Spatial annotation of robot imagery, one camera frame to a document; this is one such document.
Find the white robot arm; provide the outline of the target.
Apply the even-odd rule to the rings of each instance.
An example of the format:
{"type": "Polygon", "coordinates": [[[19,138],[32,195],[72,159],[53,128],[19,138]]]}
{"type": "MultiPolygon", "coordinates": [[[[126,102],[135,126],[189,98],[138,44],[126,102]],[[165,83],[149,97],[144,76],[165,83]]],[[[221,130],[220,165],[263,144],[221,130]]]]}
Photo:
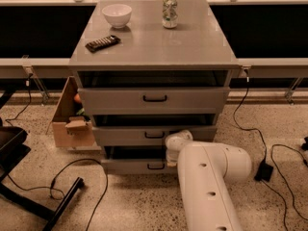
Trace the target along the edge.
{"type": "Polygon", "coordinates": [[[189,231],[244,231],[225,183],[245,180],[252,168],[239,147],[196,141],[184,130],[166,137],[166,158],[177,166],[189,231]]]}

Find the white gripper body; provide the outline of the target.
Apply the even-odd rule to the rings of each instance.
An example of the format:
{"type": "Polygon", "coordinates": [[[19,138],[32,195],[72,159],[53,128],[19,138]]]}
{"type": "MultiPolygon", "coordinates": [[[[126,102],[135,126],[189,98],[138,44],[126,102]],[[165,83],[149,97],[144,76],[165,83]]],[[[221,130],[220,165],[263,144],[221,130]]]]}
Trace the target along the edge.
{"type": "Polygon", "coordinates": [[[193,135],[189,130],[182,130],[166,137],[166,160],[169,167],[175,167],[177,165],[180,151],[192,141],[193,135]]]}

